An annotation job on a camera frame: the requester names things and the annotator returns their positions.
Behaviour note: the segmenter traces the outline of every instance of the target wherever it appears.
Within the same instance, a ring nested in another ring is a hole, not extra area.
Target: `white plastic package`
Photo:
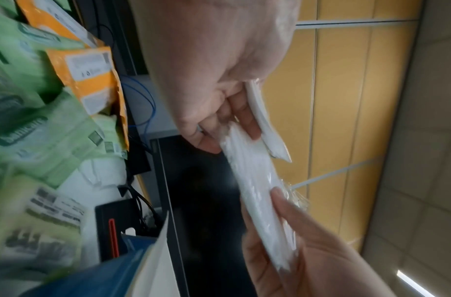
[[[281,188],[288,200],[304,210],[307,202],[297,192],[286,187],[278,177],[270,153],[285,160],[290,160],[290,156],[281,137],[269,122],[256,81],[248,82],[246,87],[250,106],[255,106],[252,111],[261,127],[262,137],[253,141],[239,124],[231,122],[220,146],[271,262],[277,271],[290,271],[297,250],[295,232],[276,214],[270,191],[274,187]]]

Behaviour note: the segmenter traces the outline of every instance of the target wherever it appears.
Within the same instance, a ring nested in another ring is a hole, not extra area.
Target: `green label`
[[[15,130],[0,135],[0,146],[10,146],[24,139],[33,133],[41,125],[47,122],[47,117],[38,116],[23,125],[18,126]]]
[[[23,99],[14,94],[0,94],[0,114],[19,109],[23,106]]]
[[[28,38],[42,44],[52,45],[54,43],[61,42],[60,38],[57,37],[56,35],[44,32],[42,30],[38,30],[23,23],[18,23],[18,29]]]

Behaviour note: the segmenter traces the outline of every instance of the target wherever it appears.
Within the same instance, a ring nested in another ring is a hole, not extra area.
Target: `orange package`
[[[124,142],[129,150],[127,113],[118,73],[109,46],[46,50],[57,76],[71,88],[89,115],[97,114],[114,103],[119,110]]]
[[[104,46],[53,0],[17,0],[31,26],[81,41],[86,47]]]

